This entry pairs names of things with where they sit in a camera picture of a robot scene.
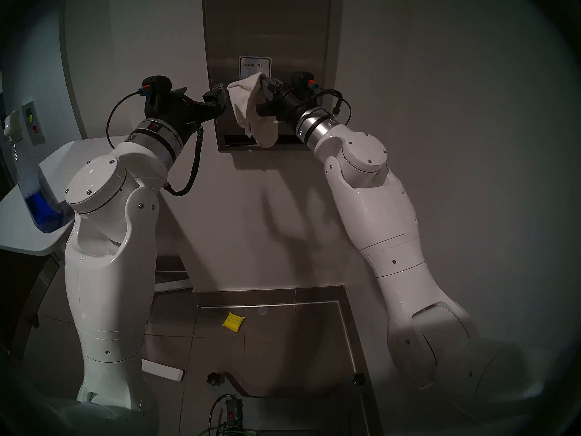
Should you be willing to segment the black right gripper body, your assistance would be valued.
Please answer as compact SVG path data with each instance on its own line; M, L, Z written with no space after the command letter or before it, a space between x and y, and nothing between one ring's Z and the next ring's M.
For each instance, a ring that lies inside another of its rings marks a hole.
M275 117L288 125L297 125L301 117L314 108L314 96L305 98L290 87L280 89L273 99L256 106L259 117Z

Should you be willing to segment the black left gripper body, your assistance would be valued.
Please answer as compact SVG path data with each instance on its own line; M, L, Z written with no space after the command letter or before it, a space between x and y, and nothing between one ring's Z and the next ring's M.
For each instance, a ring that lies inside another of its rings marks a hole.
M204 122L216 119L216 111L217 106L194 101L175 91L153 94L145 101L145 117L166 122L176 131L181 141L188 141Z

